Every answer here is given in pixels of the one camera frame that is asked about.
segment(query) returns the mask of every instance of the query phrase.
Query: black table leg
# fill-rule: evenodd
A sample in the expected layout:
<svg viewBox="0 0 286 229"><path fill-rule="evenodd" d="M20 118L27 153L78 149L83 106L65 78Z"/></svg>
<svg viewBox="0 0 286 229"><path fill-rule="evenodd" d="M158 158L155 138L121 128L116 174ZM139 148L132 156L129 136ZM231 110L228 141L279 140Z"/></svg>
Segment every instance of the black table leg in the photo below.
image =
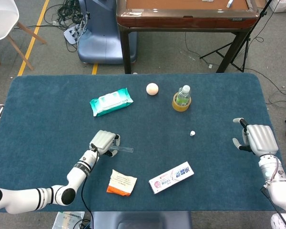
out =
<svg viewBox="0 0 286 229"><path fill-rule="evenodd" d="M132 73L132 67L130 63L130 48L129 48L129 38L128 31L120 31L121 47L123 54L123 63L125 74Z"/></svg>
<svg viewBox="0 0 286 229"><path fill-rule="evenodd" d="M216 71L217 73L224 73L225 72L229 63L232 61L232 59L236 55L238 49L243 44L243 41L246 39L248 33L249 32L239 32L236 35L236 37L233 40L233 43L231 44L229 50L227 51L225 57L221 61L220 65Z"/></svg>

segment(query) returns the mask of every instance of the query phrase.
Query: green wet wipes pack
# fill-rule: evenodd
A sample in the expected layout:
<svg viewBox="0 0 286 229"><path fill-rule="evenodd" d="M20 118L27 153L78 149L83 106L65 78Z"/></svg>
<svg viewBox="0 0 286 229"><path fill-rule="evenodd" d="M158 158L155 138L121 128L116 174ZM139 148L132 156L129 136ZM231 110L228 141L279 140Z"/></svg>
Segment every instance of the green wet wipes pack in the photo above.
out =
<svg viewBox="0 0 286 229"><path fill-rule="evenodd" d="M131 99L127 88L122 88L116 92L103 95L98 99L92 99L90 101L94 117L127 107L132 103L133 100Z"/></svg>

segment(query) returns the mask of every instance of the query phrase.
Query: toothpaste box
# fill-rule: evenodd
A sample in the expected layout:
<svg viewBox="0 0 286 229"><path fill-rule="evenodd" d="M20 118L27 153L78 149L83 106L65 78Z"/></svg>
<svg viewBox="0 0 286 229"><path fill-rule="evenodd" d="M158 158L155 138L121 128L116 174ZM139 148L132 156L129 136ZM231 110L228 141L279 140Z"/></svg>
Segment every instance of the toothpaste box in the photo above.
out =
<svg viewBox="0 0 286 229"><path fill-rule="evenodd" d="M162 190L190 177L193 174L194 172L192 168L186 161L181 165L178 165L175 168L172 168L171 170L150 179L148 182L152 187L153 193L157 194L158 192L161 192Z"/></svg>

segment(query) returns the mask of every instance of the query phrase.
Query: wooden chair leg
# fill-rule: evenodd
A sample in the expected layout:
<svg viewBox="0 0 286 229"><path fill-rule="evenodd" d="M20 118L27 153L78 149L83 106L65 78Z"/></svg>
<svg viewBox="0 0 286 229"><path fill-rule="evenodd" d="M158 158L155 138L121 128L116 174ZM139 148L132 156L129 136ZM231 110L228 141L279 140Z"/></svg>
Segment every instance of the wooden chair leg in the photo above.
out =
<svg viewBox="0 0 286 229"><path fill-rule="evenodd" d="M28 34L32 35L33 37L35 37L37 40L39 40L41 43L46 44L46 40L43 39L42 37L38 36L37 34L35 34L32 30L28 29L27 27L25 27L23 24L21 24L20 22L17 22L17 26L19 28L21 28L23 31L27 32Z"/></svg>
<svg viewBox="0 0 286 229"><path fill-rule="evenodd" d="M16 49L16 51L19 53L19 55L22 57L22 59L27 63L28 67L33 71L34 68L33 66L30 64L30 62L27 60L27 58L25 58L25 56L23 55L23 53L21 52L21 50L18 48L18 46L16 45L15 41L10 37L10 35L7 36L8 40L10 41L10 43L12 44L12 46Z"/></svg>

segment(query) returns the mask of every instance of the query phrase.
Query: plastic water bottle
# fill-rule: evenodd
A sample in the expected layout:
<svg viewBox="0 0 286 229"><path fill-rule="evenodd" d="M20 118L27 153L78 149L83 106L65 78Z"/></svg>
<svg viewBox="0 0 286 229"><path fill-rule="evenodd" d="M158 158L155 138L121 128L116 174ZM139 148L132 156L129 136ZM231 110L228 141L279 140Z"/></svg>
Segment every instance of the plastic water bottle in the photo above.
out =
<svg viewBox="0 0 286 229"><path fill-rule="evenodd" d="M179 88L178 95L176 96L176 103L179 106L185 106L191 97L190 92L191 88L189 85L184 85Z"/></svg>

